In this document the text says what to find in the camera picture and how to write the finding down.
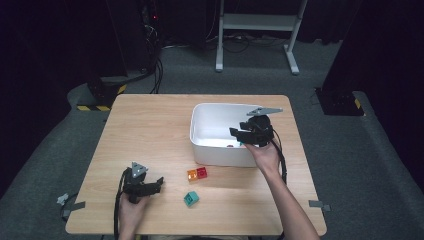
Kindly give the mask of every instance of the white container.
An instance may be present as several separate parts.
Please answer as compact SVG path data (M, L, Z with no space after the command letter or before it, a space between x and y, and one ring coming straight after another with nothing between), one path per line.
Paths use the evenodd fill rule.
M190 140L199 164L256 167L252 154L231 136L229 128L240 130L246 114L261 106L229 103L202 103L193 109Z

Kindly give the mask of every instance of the table top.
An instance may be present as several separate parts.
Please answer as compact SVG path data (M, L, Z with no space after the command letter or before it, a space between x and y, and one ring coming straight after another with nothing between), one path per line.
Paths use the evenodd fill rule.
M283 108L269 115L282 141L287 185L319 235L327 231L289 99L281 95L136 95L117 97L87 170L66 231L113 234L113 209L122 172L133 161L149 168L146 183L164 177L151 197L137 233L145 235L280 235L282 226L268 185L257 168L203 166L190 141L194 107L239 103ZM207 178L188 181L187 171L206 167ZM200 200L188 207L185 195Z

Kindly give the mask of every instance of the person's hand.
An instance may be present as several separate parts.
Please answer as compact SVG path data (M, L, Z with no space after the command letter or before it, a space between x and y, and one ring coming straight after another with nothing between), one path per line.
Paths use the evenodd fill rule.
M278 150L272 143L269 143L264 147L256 147L251 144L244 145L252 153L253 158L256 161L256 166L258 166L264 175L280 174L278 170L278 166L280 164Z
M133 239L143 218L144 209L150 196L142 197L137 204L129 201L129 195L122 193L119 201L119 239Z

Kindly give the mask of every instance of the white metal frame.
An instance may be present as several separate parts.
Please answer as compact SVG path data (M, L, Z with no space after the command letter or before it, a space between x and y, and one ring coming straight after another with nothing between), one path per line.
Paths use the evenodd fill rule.
M305 12L308 0L302 0L297 15L259 15L259 14L224 14L224 0L221 0L219 12L219 30L218 30L218 48L216 52L217 72L224 69L223 63L223 32L224 29L249 29L249 30L272 30L272 31L290 31L290 41L284 45L284 52L290 65L293 75L299 74L299 68L293 55L293 47L302 23L303 13Z

